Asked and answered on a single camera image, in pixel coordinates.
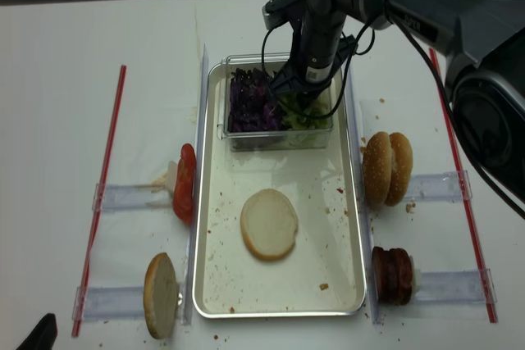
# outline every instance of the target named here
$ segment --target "black object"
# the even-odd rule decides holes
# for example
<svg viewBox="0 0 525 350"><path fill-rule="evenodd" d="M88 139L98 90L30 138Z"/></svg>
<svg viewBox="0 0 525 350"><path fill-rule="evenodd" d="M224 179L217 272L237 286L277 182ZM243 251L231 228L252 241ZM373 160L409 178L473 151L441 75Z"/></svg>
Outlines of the black object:
<svg viewBox="0 0 525 350"><path fill-rule="evenodd" d="M302 29L294 28L286 64L297 77L295 91L319 91L335 74L337 57L326 80L316 80L316 89L308 78L311 68L317 77L326 73L331 49L339 47L341 12L375 30L394 21L446 56L443 99L463 150L496 193L503 195L484 170L525 202L525 0L305 2ZM271 19L268 14L263 9L265 21ZM318 58L316 69L312 59ZM525 219L521 208L502 198Z"/></svg>
<svg viewBox="0 0 525 350"><path fill-rule="evenodd" d="M57 335L57 318L54 314L48 313L42 317L17 350L51 350Z"/></svg>

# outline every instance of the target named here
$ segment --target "red straw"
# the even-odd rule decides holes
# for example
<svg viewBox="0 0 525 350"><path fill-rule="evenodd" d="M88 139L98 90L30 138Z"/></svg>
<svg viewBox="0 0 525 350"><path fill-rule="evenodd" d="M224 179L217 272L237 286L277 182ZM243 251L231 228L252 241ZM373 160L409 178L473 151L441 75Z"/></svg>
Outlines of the red straw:
<svg viewBox="0 0 525 350"><path fill-rule="evenodd" d="M437 61L437 55L436 51L434 51L432 48L430 49L430 58L432 60L432 63L434 67L437 70L437 74L441 76L440 71L440 65ZM450 141L450 147L452 148L452 156L454 157L454 164L456 165L457 171L463 171L463 166L461 164L461 157L459 156L459 149L458 149L458 143L456 141L455 135L454 135L454 129L452 128L452 124L450 123L450 119L446 112L445 103L441 99L441 109L443 110L443 115L445 116L445 124L446 124L446 130L449 133L449 141ZM461 190L463 192L463 195L465 195L465 187L464 183L461 183ZM483 253L482 253L482 245L480 243L479 237L477 236L477 228L476 228L476 221L474 220L474 212L473 212L473 206L470 203L469 199L463 199L463 204L465 206L465 213L467 214L467 221L468 221L468 228L470 229L470 237L472 239L472 245L474 246L474 254L476 255L476 263L478 270L485 271L485 260L483 259ZM482 282L483 282L483 288L485 290L485 296L486 299L489 298L489 284L486 281L486 276L481 275ZM491 323L497 323L498 322L498 316L495 313L495 305L494 303L487 303L486 304L486 311L489 315L489 321Z"/></svg>
<svg viewBox="0 0 525 350"><path fill-rule="evenodd" d="M109 169L109 158L112 155L113 139L115 137L115 130L116 130L116 119L118 118L118 112L119 112L119 109L121 108L121 99L122 99L122 92L124 91L124 79L125 78L126 78L126 66L122 65L121 74L118 77L118 85L116 86L116 96L115 96L115 103L113 104L112 123L109 125L109 133L107 135L106 152L104 153L104 162L102 165L102 172L100 174L100 181L98 182L99 184L98 195L99 196L104 195L104 188L106 187L107 170ZM95 239L95 234L97 233L98 219L100 219L100 210L95 209L95 212L93 213L93 219L91 221L91 231L89 232L88 250L85 253L84 271L82 272L82 281L80 282L81 287L88 286L89 255L91 253L91 247L93 247L93 241ZM81 299L80 300L80 314L82 313L84 309L83 302L84 300ZM81 320L78 320L73 323L73 330L71 331L71 336L73 338L77 338L79 336L80 322Z"/></svg>

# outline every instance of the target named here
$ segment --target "tray rim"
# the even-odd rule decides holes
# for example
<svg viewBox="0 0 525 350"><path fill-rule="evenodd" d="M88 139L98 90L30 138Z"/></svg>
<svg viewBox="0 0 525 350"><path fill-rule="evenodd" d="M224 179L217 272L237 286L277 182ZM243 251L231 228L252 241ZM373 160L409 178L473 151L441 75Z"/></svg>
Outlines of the tray rim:
<svg viewBox="0 0 525 350"><path fill-rule="evenodd" d="M289 56L290 54L288 52L276 52L276 53L268 53L265 57L270 61L273 57L282 57L282 56ZM260 57L260 55L245 55L246 57ZM224 65L224 59L221 60L220 63L217 63L214 67L210 69L208 72L208 77L206 79L206 84L203 84L202 86L202 92L201 92L201 101L199 105L199 122L198 122L198 130L199 134L202 135L198 136L198 141L201 144L202 151L205 150L206 145L206 123L208 121L208 94L210 89L209 80L212 75L212 73L216 72L218 69L221 69ZM351 89L351 73L350 78L347 80L347 89ZM268 317L319 317L319 316L352 316L363 307L363 304L365 302L366 296L368 294L368 281L367 281L367 264L365 261L364 256L364 250L363 250L363 228L361 226L361 215L359 213L359 207L360 207L360 198L357 195L358 188L355 186L355 169L354 169L354 163L352 161L352 149L351 149L351 136L349 134L350 130L348 127L348 110L346 108L346 100L342 101L342 109L343 109L343 116L346 120L345 122L345 136L347 138L348 142L348 155L349 155L349 178L352 182L351 189L354 196L354 210L355 210L355 225L358 231L357 237L358 237L358 250L360 252L360 266L361 266L361 275L362 275L362 283L360 283L363 286L363 296L356 302L357 307L352 308L352 310L348 311L271 311L271 312L236 312L236 313L207 313L205 310L201 308L199 305L199 301L197 299L196 294L196 279L195 275L193 277L193 285L192 285L192 299L194 302L195 309L201 315L202 317L208 318L208 319L239 319L239 318L268 318ZM203 167L204 167L204 155L200 157L198 168L200 170L200 174L203 173ZM203 182L199 182L199 205L197 210L197 225L196 225L196 234L195 234L195 244L194 244L194 260L192 264L193 272L197 271L198 268L198 261L199 261L199 252L202 252L202 250L199 251L199 234L200 234L200 225L201 225L201 213L202 213L202 196L203 192Z"/></svg>

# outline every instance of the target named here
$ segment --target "plastic container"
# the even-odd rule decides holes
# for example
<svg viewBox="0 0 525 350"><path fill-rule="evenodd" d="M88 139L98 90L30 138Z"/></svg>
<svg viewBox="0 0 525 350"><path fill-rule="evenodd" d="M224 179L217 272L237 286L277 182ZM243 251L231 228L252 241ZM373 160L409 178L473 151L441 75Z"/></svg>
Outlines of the plastic container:
<svg viewBox="0 0 525 350"><path fill-rule="evenodd" d="M272 54L265 58L265 67L268 73L278 71L284 61L287 61L288 53ZM334 127L332 118L327 119L325 129L314 130L282 130L282 131L257 131L234 133L228 130L228 116L230 115L230 80L231 73L237 68L252 70L257 67L261 70L261 57L258 56L230 56L224 59L221 67L226 73L224 86L221 87L221 95L224 97L223 112L220 116L222 122L220 138L230 140L233 151L253 150L276 150L276 149L305 149L325 148L330 139L330 133ZM322 92L317 100L330 111L332 104L331 89Z"/></svg>

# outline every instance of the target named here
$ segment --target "white table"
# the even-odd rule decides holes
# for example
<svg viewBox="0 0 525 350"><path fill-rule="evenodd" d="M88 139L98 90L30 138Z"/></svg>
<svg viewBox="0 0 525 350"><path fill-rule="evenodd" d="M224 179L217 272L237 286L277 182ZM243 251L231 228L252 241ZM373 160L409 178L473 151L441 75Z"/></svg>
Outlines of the white table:
<svg viewBox="0 0 525 350"><path fill-rule="evenodd" d="M138 321L83 324L79 338L70 336L118 68L128 66L126 91L137 92L136 100L148 103L146 88L165 86L177 89L181 107L195 107L201 44L208 47L210 65L225 55L259 52L266 1L0 8L2 348L15 348L48 311L57 315L57 349L159 346ZM348 20L345 32L355 34L359 26ZM290 29L282 28L267 50L287 51L290 39ZM356 89L385 84L388 75L402 75L411 62L421 67L409 83L434 86L402 34L395 28L380 32L370 57L354 60ZM178 327L167 348L522 348L525 223L482 183L466 158L463 165L470 172L477 228L497 292L498 324L390 319L377 329L363 311L349 318L234 321L205 320L194 311L193 324Z"/></svg>

